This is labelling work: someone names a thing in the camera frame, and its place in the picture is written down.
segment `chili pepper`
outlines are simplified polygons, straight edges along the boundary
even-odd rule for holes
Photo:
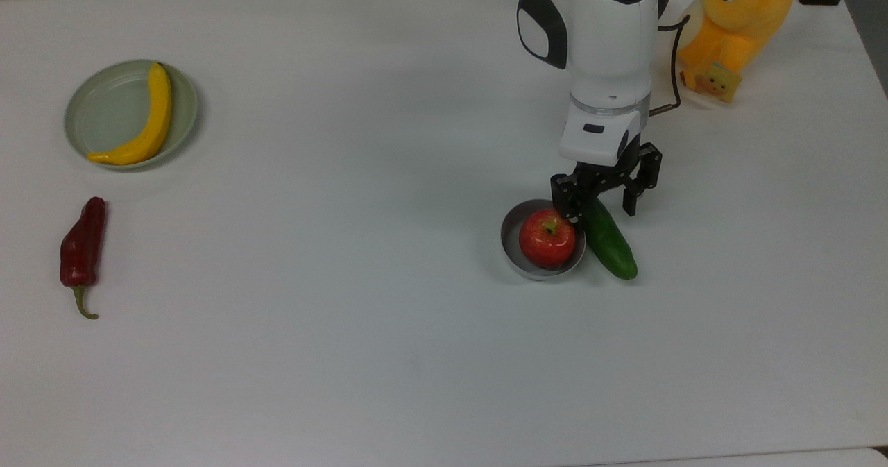
[[[61,242],[61,267],[58,275],[61,284],[74,290],[77,311],[89,319],[99,316],[89,314],[83,308],[83,294],[86,287],[96,284],[96,270],[102,248],[102,235],[105,232],[105,201],[92,197],[80,211],[80,219]]]

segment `metal bowl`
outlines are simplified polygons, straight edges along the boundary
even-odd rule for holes
[[[564,264],[554,269],[541,268],[524,257],[521,247],[518,244],[518,234],[521,231],[521,224],[530,214],[543,208],[552,208],[552,202],[547,199],[531,199],[515,205],[513,209],[502,219],[502,227],[500,228],[500,239],[502,240],[502,250],[505,252],[509,264],[513,266],[521,276],[528,280],[543,281],[551,280],[559,275],[564,274],[579,264],[580,259],[586,252],[586,236],[583,232],[577,230],[577,245],[574,252]]]

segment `apple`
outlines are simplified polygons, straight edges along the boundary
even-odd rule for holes
[[[521,252],[541,268],[552,269],[564,264],[576,244],[574,226],[554,208],[543,208],[530,214],[518,233]]]

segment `cucumber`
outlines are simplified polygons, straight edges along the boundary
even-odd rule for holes
[[[599,261],[621,280],[632,280],[638,276],[638,265],[632,256],[632,249],[616,227],[608,208],[598,198],[583,208],[580,226],[586,233],[586,243],[599,258]]]

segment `banana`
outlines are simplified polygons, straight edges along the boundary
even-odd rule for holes
[[[114,150],[89,153],[86,155],[89,161],[104,164],[135,164],[157,154],[169,131],[169,118],[172,112],[169,75],[157,62],[153,63],[148,71],[148,93],[151,95],[151,110],[142,133]]]

